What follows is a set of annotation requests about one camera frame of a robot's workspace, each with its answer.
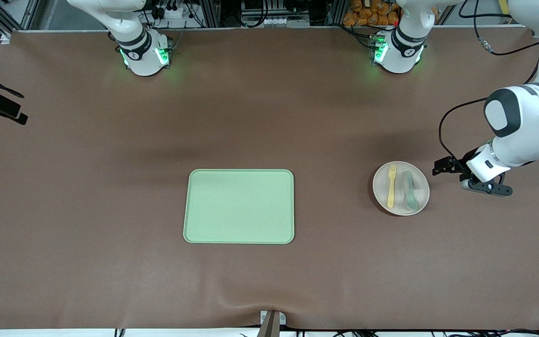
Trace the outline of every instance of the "robot logo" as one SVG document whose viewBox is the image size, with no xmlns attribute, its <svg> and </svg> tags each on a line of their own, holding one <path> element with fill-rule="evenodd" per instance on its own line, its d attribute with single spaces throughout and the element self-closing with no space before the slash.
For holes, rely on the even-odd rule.
<svg viewBox="0 0 539 337">
<path fill-rule="evenodd" d="M 140 55 L 138 53 L 135 53 L 134 51 L 129 52 L 128 57 L 133 60 L 138 60 L 139 58 L 141 58 Z"/>
</svg>

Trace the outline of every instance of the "green spoon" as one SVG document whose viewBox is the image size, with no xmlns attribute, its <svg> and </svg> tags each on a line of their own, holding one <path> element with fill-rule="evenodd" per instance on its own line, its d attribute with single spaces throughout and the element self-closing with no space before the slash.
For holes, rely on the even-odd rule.
<svg viewBox="0 0 539 337">
<path fill-rule="evenodd" d="M 413 177 L 411 176 L 411 171 L 405 171 L 405 177 L 407 177 L 407 183 L 409 185 L 409 190 L 407 191 L 407 205 L 412 211 L 417 211 L 419 204 L 413 194 Z"/>
</svg>

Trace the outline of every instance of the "green indicator light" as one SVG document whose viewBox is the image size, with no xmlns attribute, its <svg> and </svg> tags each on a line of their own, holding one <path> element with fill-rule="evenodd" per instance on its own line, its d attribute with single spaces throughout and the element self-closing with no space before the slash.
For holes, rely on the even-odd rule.
<svg viewBox="0 0 539 337">
<path fill-rule="evenodd" d="M 419 53 L 417 53 L 417 58 L 415 59 L 415 63 L 419 62 L 421 60 L 421 52 L 423 51 L 423 47 L 419 50 Z"/>
<path fill-rule="evenodd" d="M 167 64 L 168 63 L 168 52 L 164 50 L 155 49 L 155 53 L 158 55 L 159 62 L 161 64 Z"/>
<path fill-rule="evenodd" d="M 378 51 L 376 51 L 376 62 L 382 62 L 384 60 L 384 55 L 388 51 L 388 44 L 383 44 Z"/>
<path fill-rule="evenodd" d="M 126 55 L 124 55 L 124 51 L 122 51 L 122 49 L 120 49 L 120 54 L 122 54 L 122 58 L 124 59 L 124 64 L 128 66 L 128 60 L 126 60 Z"/>
</svg>

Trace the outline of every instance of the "power strip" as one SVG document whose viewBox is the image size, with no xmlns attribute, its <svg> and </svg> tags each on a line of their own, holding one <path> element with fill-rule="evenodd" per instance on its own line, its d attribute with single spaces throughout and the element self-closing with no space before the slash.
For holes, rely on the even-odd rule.
<svg viewBox="0 0 539 337">
<path fill-rule="evenodd" d="M 184 14 L 184 7 L 179 6 L 177 10 L 165 9 L 165 19 L 182 19 L 182 14 Z"/>
</svg>

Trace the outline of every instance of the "beige plate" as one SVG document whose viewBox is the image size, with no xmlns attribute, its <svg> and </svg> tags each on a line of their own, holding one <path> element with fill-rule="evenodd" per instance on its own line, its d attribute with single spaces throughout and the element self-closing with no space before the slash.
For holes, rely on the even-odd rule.
<svg viewBox="0 0 539 337">
<path fill-rule="evenodd" d="M 394 181 L 394 208 L 388 208 L 388 189 L 390 188 L 390 179 L 388 178 L 388 170 L 390 165 L 396 165 L 396 179 Z M 403 174 L 404 171 L 411 171 L 413 177 L 413 191 L 415 198 L 419 204 L 419 208 L 413 211 L 407 205 L 407 178 Z M 430 198 L 430 185 L 428 179 L 415 166 L 403 161 L 392 161 L 384 164 L 376 171 L 373 182 L 374 194 L 376 199 L 384 209 L 396 215 L 413 215 L 421 212 L 428 204 Z"/>
</svg>

